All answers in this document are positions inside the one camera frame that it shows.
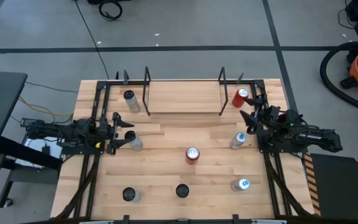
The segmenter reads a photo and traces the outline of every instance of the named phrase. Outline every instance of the shop vacuum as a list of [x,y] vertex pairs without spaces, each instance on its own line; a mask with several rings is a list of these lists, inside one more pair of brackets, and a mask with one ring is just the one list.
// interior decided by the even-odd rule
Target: shop vacuum
[[328,52],[328,54],[324,57],[323,61],[321,62],[320,76],[324,85],[328,88],[328,90],[333,92],[336,96],[338,96],[342,100],[350,103],[351,105],[358,107],[358,100],[342,92],[340,89],[334,86],[327,77],[326,69],[327,69],[328,62],[335,54],[343,50],[349,51],[349,54],[347,55],[347,60],[349,63],[351,63],[351,66],[349,68],[350,76],[341,81],[341,86],[344,89],[349,89],[358,86],[358,42],[349,42],[349,43],[341,44],[335,49],[332,49],[332,51]]

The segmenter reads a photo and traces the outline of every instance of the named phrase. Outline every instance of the butcher block tabletop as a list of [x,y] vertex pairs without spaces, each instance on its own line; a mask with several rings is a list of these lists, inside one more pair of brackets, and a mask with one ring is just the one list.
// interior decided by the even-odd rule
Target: butcher block tabletop
[[[211,82],[195,81],[197,85],[190,85],[192,88],[214,88]],[[269,105],[286,110],[287,102],[281,81],[265,79],[264,82]],[[81,82],[74,119],[88,119],[91,116],[96,83],[97,80]],[[239,88],[248,89],[249,97],[253,97],[250,85],[228,85],[229,102],[222,116],[219,116],[218,113],[201,113],[202,107],[197,107],[198,113],[186,113],[183,107],[178,108],[177,113],[174,107],[164,110],[156,102],[151,102],[157,97],[164,105],[167,102],[162,101],[163,97],[150,97],[149,94],[163,95],[167,86],[150,85],[146,89],[147,103],[153,105],[159,113],[151,112],[147,116],[142,103],[142,85],[112,86],[107,113],[109,123],[112,123],[113,112],[118,112],[123,121],[135,125],[134,128],[119,128],[118,138],[123,139],[126,131],[133,130],[143,142],[144,149],[136,151],[126,144],[117,150],[115,156],[104,153],[100,157],[91,219],[122,220],[124,215],[129,215],[131,220],[232,219],[233,214],[238,214],[239,218],[273,218],[265,162],[259,152],[256,136],[247,135],[247,141],[238,150],[229,148],[235,134],[247,130],[239,113],[240,109],[231,104]],[[220,95],[216,96],[223,105],[224,86],[220,85],[218,89]],[[140,112],[129,112],[123,97],[126,90],[135,93]],[[186,93],[183,96],[189,97],[188,91],[191,90],[184,91]],[[175,89],[175,92],[173,98],[180,100],[181,91]],[[101,114],[103,96],[104,90],[99,99],[96,119]],[[189,103],[194,104],[195,101],[197,100],[190,99]],[[180,104],[186,108],[185,100],[181,100]],[[241,110],[251,113],[254,107],[244,104]],[[185,160],[186,149],[191,146],[200,150],[200,157],[195,165],[189,165]],[[305,210],[314,213],[301,160],[289,154],[280,156],[287,187]],[[83,156],[78,155],[62,165],[51,217],[58,215],[76,192],[82,163]],[[232,191],[231,182],[240,178],[250,180],[250,189]],[[189,187],[190,193],[186,198],[176,195],[175,189],[179,184]],[[142,195],[141,199],[138,202],[125,201],[122,191],[126,187],[138,190]],[[278,187],[276,191],[280,212],[284,214]],[[82,201],[82,215],[85,214],[87,194],[88,191]]]

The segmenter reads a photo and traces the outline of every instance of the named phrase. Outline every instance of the soda can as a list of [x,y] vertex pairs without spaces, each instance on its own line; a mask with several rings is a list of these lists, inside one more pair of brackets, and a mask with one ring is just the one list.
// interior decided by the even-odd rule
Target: soda can
[[138,190],[127,187],[122,191],[122,197],[127,202],[138,202],[141,198],[141,194]]
[[127,133],[125,133],[124,138],[125,139],[134,139],[133,141],[128,143],[133,149],[138,150],[138,151],[143,149],[143,143],[139,139],[139,137],[137,137],[137,135],[135,134],[134,131],[127,131]]
[[200,156],[200,150],[196,147],[190,147],[186,150],[186,162],[189,165],[194,165]]
[[233,97],[232,104],[236,108],[240,108],[244,104],[244,100],[248,99],[248,90],[241,88],[237,90],[236,94]]
[[244,133],[237,133],[231,140],[229,146],[231,149],[239,149],[246,140],[247,136]]
[[247,179],[237,179],[231,182],[231,189],[233,191],[249,190],[251,183]]
[[137,102],[135,93],[132,90],[125,91],[124,99],[129,107],[130,112],[137,113],[140,111],[139,103]]

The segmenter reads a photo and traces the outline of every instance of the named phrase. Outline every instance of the black metal frame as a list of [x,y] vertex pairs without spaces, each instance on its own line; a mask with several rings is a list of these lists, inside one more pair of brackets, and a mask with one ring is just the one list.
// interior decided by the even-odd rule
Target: black metal frame
[[[162,81],[169,82],[169,80],[155,80],[153,82],[162,82]],[[190,82],[192,80],[183,80],[183,81],[175,80],[175,81],[176,82]],[[222,115],[222,113],[227,105],[227,102],[228,102],[227,85],[250,85],[253,97],[257,96],[257,88],[260,88],[261,93],[266,93],[263,80],[241,80],[241,79],[226,80],[226,74],[225,74],[224,67],[222,67],[217,80],[205,80],[205,81],[206,82],[218,81],[220,85],[224,85],[226,100],[225,100],[225,103],[223,104],[221,112],[219,113],[220,116]],[[94,119],[96,119],[99,97],[101,94],[101,90],[103,88],[105,89],[105,92],[104,92],[104,100],[103,100],[103,108],[102,108],[101,117],[103,117],[103,118],[106,117],[107,109],[108,109],[109,92],[110,92],[110,88],[114,85],[116,85],[116,86],[117,85],[118,86],[119,85],[143,85],[142,101],[145,106],[147,114],[150,116],[149,109],[145,102],[145,88],[147,85],[150,85],[150,82],[151,82],[151,78],[150,78],[149,69],[147,67],[145,68],[144,81],[129,80],[128,76],[125,77],[124,81],[122,81],[122,80],[98,81],[98,83],[96,85],[96,93],[95,93],[95,98],[94,98],[94,103],[93,103],[92,117]],[[263,153],[263,157],[265,160],[265,165],[267,164],[268,161],[270,162],[269,154]],[[275,163],[276,163],[276,169],[278,170],[278,176],[285,183],[283,170],[282,170],[282,164],[281,164],[281,160],[280,160],[280,155],[278,153],[274,154],[274,159],[275,159]],[[96,172],[96,174],[98,171],[99,160],[100,160],[100,155],[95,155],[94,161],[93,161],[93,166],[95,166],[96,170],[94,170],[94,171]],[[80,185],[79,185],[82,187],[83,187],[83,184],[86,179],[86,171],[88,170],[88,161],[89,161],[89,156],[85,155],[83,167],[81,169]],[[86,217],[90,217],[91,212],[92,212],[94,191],[95,191],[95,187],[96,187],[96,178],[97,178],[96,174],[94,174],[94,177],[91,180],[91,185],[89,188],[88,201],[87,201],[87,205],[86,205]],[[275,217],[279,217],[280,211],[278,208],[278,200],[277,200],[277,194],[276,194],[276,190],[275,190],[275,184],[274,184],[274,180],[271,178],[271,176],[269,176],[268,171],[267,171],[267,178],[268,178],[268,184],[269,184],[269,189],[270,189],[270,195],[271,195],[271,199],[272,199],[273,212],[274,212]],[[288,203],[286,196],[283,195],[283,199],[284,199],[284,206],[285,206],[286,214],[291,215],[291,207],[290,207],[290,204]],[[75,207],[74,218],[78,218],[80,215],[81,203],[82,203],[82,201],[81,201],[81,199],[79,199],[79,201]],[[125,216],[125,218],[123,218],[123,220],[115,220],[114,222],[115,223],[129,223],[129,216]],[[162,223],[162,222],[164,222],[164,223],[165,222],[167,222],[167,223],[169,223],[169,222],[188,223],[188,220],[131,220],[131,223],[140,223],[140,222],[141,223],[145,223],[145,222],[147,222],[147,223]],[[250,223],[251,219],[238,219],[238,215],[234,214],[233,219],[230,219],[230,220],[191,220],[191,222],[192,223]]]

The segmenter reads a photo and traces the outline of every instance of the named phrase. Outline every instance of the red soda can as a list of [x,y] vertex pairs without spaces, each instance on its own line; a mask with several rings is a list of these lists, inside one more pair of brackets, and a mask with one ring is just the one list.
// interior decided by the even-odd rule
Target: red soda can
[[189,165],[194,165],[200,156],[200,150],[196,147],[190,147],[186,150],[186,162]]
[[248,90],[245,88],[241,88],[237,90],[236,94],[234,95],[232,104],[236,108],[240,108],[244,104],[244,100],[248,99]]

